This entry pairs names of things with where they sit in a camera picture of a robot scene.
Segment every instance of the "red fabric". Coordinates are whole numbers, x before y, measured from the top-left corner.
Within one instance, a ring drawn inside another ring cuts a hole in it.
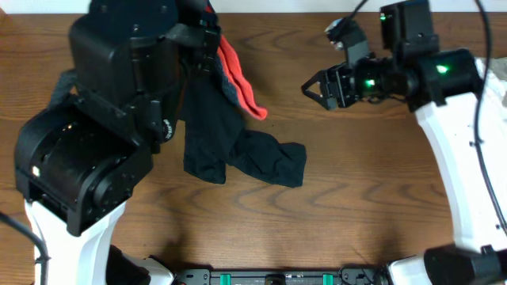
[[[206,11],[213,13],[210,6],[206,7]],[[264,120],[268,116],[268,110],[257,106],[255,103],[252,85],[243,76],[238,55],[229,42],[227,42],[224,35],[222,35],[220,39],[218,56],[220,62],[222,62],[223,72],[236,89],[238,102],[241,108],[247,111],[253,118]]]

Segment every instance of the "wood grain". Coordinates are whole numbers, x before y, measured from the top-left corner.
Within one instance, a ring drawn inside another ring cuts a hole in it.
[[[154,158],[112,243],[137,257],[154,254],[174,267],[338,268],[380,264],[452,241],[444,187],[429,144],[407,107],[388,101],[326,112],[299,87],[317,70],[344,60],[322,30],[343,14],[224,14],[257,101],[269,110],[253,129],[307,147],[304,186],[268,185],[237,169],[227,183],[183,171],[184,133]],[[507,15],[491,14],[494,55],[507,56]],[[59,73],[72,68],[67,31],[78,15],[7,15],[0,27],[0,209],[24,222],[14,187],[13,147],[23,123],[48,102]],[[474,13],[434,16],[444,48],[483,53]],[[376,13],[362,13],[380,55]],[[33,280],[32,246],[0,225],[0,283]]]

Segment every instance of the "wooden tabletop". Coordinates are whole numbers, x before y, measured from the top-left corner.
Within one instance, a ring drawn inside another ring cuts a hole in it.
[[[112,243],[154,254],[175,268],[339,268],[382,264],[452,242],[445,190],[432,150],[407,107],[358,103],[327,112],[303,96],[314,73],[344,60],[324,28],[344,14],[224,14],[257,102],[269,110],[252,129],[307,147],[304,186],[285,188],[227,169],[227,183],[183,171],[184,128],[154,157]],[[61,71],[72,68],[67,31],[79,15],[0,17],[0,211],[28,222],[14,186],[13,148],[20,127],[47,104]],[[494,55],[507,56],[507,15],[491,14]],[[382,51],[376,13],[357,20]],[[438,13],[443,49],[481,55],[477,14]],[[0,283],[33,280],[32,245],[0,225]]]

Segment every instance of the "black garment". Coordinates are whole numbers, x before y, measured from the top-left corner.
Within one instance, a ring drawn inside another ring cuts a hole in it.
[[[245,130],[237,108],[223,93],[220,78],[188,83],[181,119],[186,122],[185,171],[200,179],[225,183],[225,164],[270,184],[303,184],[306,150],[279,144],[271,135]]]

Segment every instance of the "red and black cloth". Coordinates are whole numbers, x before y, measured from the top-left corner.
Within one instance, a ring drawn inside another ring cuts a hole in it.
[[[211,5],[207,11],[214,13]],[[238,107],[258,120],[268,115],[255,103],[251,84],[238,56],[222,36],[215,70],[206,78],[190,78],[181,110],[185,121],[184,168],[200,179],[223,184],[226,164],[270,184],[303,184],[307,155],[303,145],[279,144],[271,135],[246,130]]]

